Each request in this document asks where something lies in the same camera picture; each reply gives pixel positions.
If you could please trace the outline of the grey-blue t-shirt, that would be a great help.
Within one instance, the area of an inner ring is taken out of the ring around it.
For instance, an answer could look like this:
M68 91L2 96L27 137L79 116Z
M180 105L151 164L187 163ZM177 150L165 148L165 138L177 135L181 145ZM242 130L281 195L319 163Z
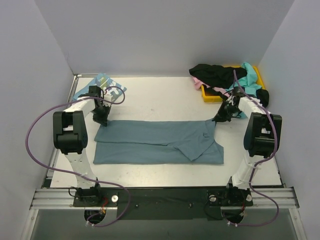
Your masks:
M112 120L94 138L95 165L223 165L216 124L198 121Z

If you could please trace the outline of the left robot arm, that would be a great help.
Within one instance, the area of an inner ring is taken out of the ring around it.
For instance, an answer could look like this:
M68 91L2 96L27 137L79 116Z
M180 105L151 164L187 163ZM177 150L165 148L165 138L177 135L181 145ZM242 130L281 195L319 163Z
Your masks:
M81 94L78 102L64 111L53 114L53 143L71 164L72 170L80 175L76 176L76 194L85 197L91 206L98 206L103 200L98 178L93 173L86 153L88 132L85 117L93 114L93 121L101 126L107 126L108 115L111 110L109 104L104 104L103 90L92 85L88 93Z

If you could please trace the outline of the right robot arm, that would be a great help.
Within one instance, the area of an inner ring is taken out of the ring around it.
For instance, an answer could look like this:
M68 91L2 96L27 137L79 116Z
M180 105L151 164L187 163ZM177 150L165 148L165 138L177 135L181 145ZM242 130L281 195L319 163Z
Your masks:
M227 99L222 101L212 121L230 122L240 113L248 118L243 138L245 155L238 170L231 177L234 187L223 192L223 199L229 205L234 205L241 199L238 189L250 188L260 165L275 156L279 149L282 129L282 117L270 113L258 98L248 95L240 86L234 87Z

